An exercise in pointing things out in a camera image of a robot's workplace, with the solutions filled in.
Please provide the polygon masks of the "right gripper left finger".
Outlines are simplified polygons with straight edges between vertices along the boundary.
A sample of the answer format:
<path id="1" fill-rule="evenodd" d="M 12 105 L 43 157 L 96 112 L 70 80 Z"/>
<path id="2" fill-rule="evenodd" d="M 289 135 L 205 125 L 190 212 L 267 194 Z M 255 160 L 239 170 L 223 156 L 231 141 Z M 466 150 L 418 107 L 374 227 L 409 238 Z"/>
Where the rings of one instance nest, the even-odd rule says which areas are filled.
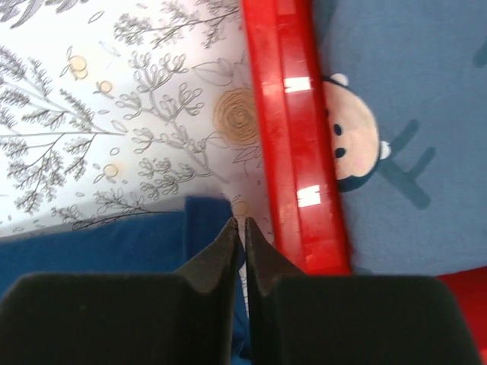
<path id="1" fill-rule="evenodd" d="M 169 274 L 28 274 L 1 302 L 3 364 L 228 364 L 239 233 Z"/>

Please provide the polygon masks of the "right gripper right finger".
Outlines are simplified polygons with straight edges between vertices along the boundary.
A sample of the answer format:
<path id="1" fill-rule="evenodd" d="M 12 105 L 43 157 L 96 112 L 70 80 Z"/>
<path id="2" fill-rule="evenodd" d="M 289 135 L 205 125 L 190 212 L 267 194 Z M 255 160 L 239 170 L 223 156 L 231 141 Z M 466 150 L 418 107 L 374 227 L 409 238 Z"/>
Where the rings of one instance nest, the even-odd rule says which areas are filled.
<path id="1" fill-rule="evenodd" d="M 311 276 L 245 223 L 254 364 L 479 364 L 447 286 L 425 276 Z"/>

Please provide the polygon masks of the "navy blue mickey t-shirt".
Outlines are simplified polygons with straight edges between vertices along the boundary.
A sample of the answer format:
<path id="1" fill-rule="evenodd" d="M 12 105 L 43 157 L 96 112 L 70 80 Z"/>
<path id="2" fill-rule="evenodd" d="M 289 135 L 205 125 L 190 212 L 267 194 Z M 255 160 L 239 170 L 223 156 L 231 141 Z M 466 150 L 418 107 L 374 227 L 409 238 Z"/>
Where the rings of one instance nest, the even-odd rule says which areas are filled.
<path id="1" fill-rule="evenodd" d="M 181 211 L 3 243 L 1 302 L 14 282 L 28 274 L 169 274 L 211 244 L 230 219 L 228 201 L 189 197 Z M 249 362 L 249 320 L 237 274 L 228 364 Z"/>

